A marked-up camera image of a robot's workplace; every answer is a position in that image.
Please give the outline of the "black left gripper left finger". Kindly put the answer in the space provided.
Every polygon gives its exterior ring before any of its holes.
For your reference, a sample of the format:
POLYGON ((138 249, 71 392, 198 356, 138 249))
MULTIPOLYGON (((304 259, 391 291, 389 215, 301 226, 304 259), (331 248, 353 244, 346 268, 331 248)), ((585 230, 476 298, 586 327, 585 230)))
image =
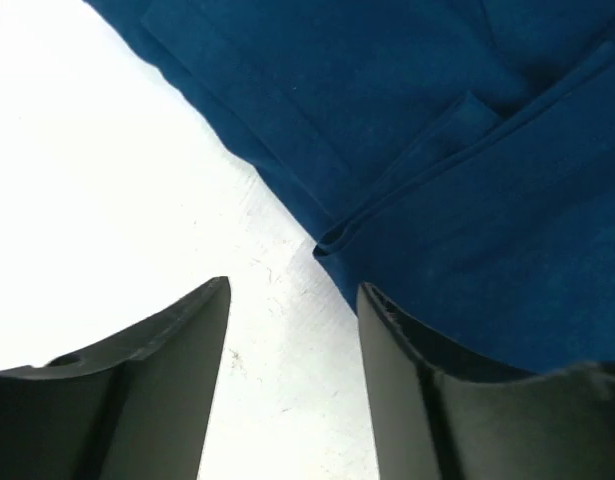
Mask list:
POLYGON ((209 280, 45 366, 0 371, 0 479, 193 479, 231 303, 209 280))

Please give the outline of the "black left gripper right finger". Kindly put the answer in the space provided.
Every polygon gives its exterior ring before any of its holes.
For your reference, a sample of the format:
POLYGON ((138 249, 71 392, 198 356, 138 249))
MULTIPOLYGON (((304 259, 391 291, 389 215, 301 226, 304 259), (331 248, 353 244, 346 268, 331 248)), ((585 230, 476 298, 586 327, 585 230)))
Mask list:
POLYGON ((363 284, 357 314, 383 479, 615 479, 615 362, 533 374, 363 284))

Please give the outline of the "blue t shirt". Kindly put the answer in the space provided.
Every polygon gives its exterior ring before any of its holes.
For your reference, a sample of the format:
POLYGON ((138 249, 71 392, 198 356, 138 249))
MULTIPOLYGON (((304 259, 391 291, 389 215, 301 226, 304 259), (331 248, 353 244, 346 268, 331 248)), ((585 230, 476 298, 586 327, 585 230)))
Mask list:
POLYGON ((615 1, 96 1, 349 304, 530 371, 615 361, 615 1))

